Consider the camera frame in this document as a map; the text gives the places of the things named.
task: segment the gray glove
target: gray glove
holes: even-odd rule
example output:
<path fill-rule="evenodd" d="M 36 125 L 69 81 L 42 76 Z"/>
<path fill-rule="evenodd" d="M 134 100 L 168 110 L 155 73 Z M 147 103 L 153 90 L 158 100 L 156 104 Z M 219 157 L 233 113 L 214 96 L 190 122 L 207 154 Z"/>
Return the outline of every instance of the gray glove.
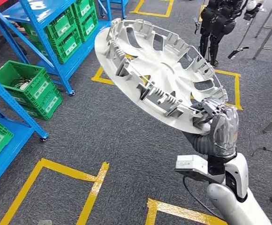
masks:
<path fill-rule="evenodd" d="M 236 154 L 238 133 L 238 114 L 233 106 L 221 105 L 214 98 L 205 98 L 192 107 L 205 111 L 203 119 L 194 118 L 193 125 L 212 121 L 207 135 L 183 132 L 197 152 L 204 155 L 229 157 Z"/>

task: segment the humanoid robot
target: humanoid robot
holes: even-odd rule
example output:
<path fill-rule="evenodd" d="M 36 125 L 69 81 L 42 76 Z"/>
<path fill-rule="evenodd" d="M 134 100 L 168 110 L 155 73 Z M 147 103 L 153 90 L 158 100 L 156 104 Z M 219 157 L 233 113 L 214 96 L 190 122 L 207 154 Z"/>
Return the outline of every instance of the humanoid robot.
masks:
<path fill-rule="evenodd" d="M 244 19 L 255 18 L 264 2 L 264 0 L 245 0 L 242 6 L 243 0 L 209 0 L 201 13 L 202 21 L 200 29 L 202 36 L 199 52 L 205 57 L 210 38 L 210 64 L 217 66 L 218 44 L 224 35 L 230 34 L 235 28 L 236 18 L 241 16 L 245 6 Z"/>
<path fill-rule="evenodd" d="M 154 41 L 162 50 L 154 49 Z M 226 105 L 226 90 L 195 47 L 147 21 L 117 18 L 101 30 L 94 48 L 104 70 L 131 102 L 182 131 L 195 150 L 208 155 L 178 156 L 175 170 L 184 175 L 184 185 L 186 177 L 208 181 L 207 195 L 229 225 L 271 224 L 249 188 L 245 158 L 236 152 L 236 109 Z M 197 55 L 190 57 L 190 50 Z M 182 57 L 190 62 L 187 68 L 179 62 Z"/>
<path fill-rule="evenodd" d="M 208 135 L 183 132 L 196 151 L 208 155 L 208 160 L 197 155 L 178 156 L 175 171 L 184 175 L 185 187 L 187 189 L 186 177 L 209 182 L 208 197 L 229 225 L 270 225 L 249 188 L 245 158 L 236 151 L 236 109 L 221 105 L 214 98 L 206 98 L 193 107 L 207 114 L 204 120 L 193 119 L 193 124 L 201 126 L 210 121 L 212 124 Z"/>

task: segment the black cable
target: black cable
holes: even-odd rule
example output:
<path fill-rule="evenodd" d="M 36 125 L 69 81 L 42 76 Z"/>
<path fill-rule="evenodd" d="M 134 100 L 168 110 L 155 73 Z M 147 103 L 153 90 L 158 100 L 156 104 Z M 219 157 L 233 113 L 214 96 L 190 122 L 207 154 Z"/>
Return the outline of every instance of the black cable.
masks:
<path fill-rule="evenodd" d="M 209 209 L 209 208 L 208 208 L 207 206 L 205 206 L 204 203 L 201 202 L 199 199 L 196 198 L 196 197 L 194 196 L 193 194 L 192 194 L 191 191 L 189 190 L 188 187 L 187 187 L 187 186 L 186 185 L 186 183 L 185 183 L 185 178 L 186 178 L 186 177 L 187 177 L 187 176 L 184 176 L 184 177 L 183 177 L 183 184 L 184 184 L 184 186 L 186 188 L 186 190 L 187 190 L 193 198 L 194 198 L 194 199 L 196 200 L 198 203 L 199 203 L 200 205 L 202 205 L 202 207 L 204 207 L 205 209 L 206 209 L 208 212 L 212 214 L 213 216 L 217 217 L 217 218 L 218 218 L 218 219 L 220 219 L 220 220 L 222 220 L 222 221 L 225 222 L 225 220 L 224 220 L 223 218 L 221 218 L 221 217 L 220 217 L 220 216 L 214 213 L 214 212 L 212 211 L 211 209 Z"/>
<path fill-rule="evenodd" d="M 269 151 L 269 152 L 271 152 L 271 153 L 272 153 L 272 150 L 269 150 L 269 149 L 267 149 L 267 148 L 265 148 L 265 147 L 263 147 L 263 148 L 258 148 L 258 149 L 253 151 L 253 153 L 252 153 L 251 156 L 254 156 L 254 154 L 255 154 L 256 151 L 258 151 L 258 150 Z"/>

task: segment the yellow tape square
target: yellow tape square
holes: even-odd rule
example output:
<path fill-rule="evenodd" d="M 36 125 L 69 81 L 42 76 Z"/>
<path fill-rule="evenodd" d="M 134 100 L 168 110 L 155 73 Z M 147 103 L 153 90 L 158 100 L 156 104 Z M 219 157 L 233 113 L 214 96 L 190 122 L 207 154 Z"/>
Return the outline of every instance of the yellow tape square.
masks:
<path fill-rule="evenodd" d="M 159 0 L 159 1 L 168 1 L 168 2 L 168 6 L 167 7 L 165 14 L 149 13 L 149 12 L 139 11 L 141 8 L 141 6 L 144 3 L 144 0 L 139 0 L 139 3 L 136 6 L 136 8 L 134 8 L 133 11 L 131 11 L 130 13 L 137 13 L 137 14 L 141 14 L 141 15 L 152 15 L 152 16 L 159 16 L 159 17 L 169 17 L 175 0 Z"/>
<path fill-rule="evenodd" d="M 14 215 L 19 208 L 21 202 L 23 202 L 25 196 L 32 187 L 32 185 L 34 183 L 34 181 L 37 178 L 37 176 L 39 174 L 41 169 L 42 169 L 43 167 L 54 170 L 58 173 L 62 173 L 75 179 L 94 182 L 91 190 L 88 194 L 84 207 L 82 208 L 81 214 L 79 215 L 78 221 L 76 222 L 76 225 L 85 225 L 91 210 L 94 204 L 94 201 L 96 200 L 98 192 L 100 191 L 101 185 L 103 184 L 104 177 L 108 171 L 109 164 L 104 162 L 101 167 L 100 171 L 98 172 L 98 174 L 95 177 L 85 172 L 73 169 L 68 166 L 42 158 L 34 167 L 34 169 L 30 174 L 30 176 L 23 184 L 23 186 L 21 187 L 21 189 L 16 196 L 16 198 L 12 202 L 12 204 L 9 207 L 9 209 L 1 220 L 0 225 L 8 225 L 10 223 L 10 221 L 14 217 Z"/>
<path fill-rule="evenodd" d="M 227 223 L 217 217 L 209 216 L 204 213 L 187 210 L 178 206 L 159 202 L 149 198 L 147 201 L 148 211 L 145 225 L 154 225 L 157 211 L 171 214 L 177 217 L 189 219 L 191 221 L 206 224 L 206 225 L 227 225 Z"/>

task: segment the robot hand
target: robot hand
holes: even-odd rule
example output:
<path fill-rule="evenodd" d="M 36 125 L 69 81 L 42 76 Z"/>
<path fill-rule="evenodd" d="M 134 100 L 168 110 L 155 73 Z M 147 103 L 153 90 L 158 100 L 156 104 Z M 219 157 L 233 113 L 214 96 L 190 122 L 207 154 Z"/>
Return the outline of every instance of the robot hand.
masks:
<path fill-rule="evenodd" d="M 249 21 L 255 18 L 257 13 L 260 11 L 260 8 L 264 2 L 264 0 L 251 0 L 246 6 L 246 11 L 244 13 L 244 19 Z"/>
<path fill-rule="evenodd" d="M 205 111 L 202 118 L 193 118 L 193 125 L 210 123 L 207 135 L 183 132 L 197 152 L 208 156 L 231 157 L 236 154 L 238 114 L 235 107 L 221 105 L 215 98 L 205 98 L 192 107 Z"/>

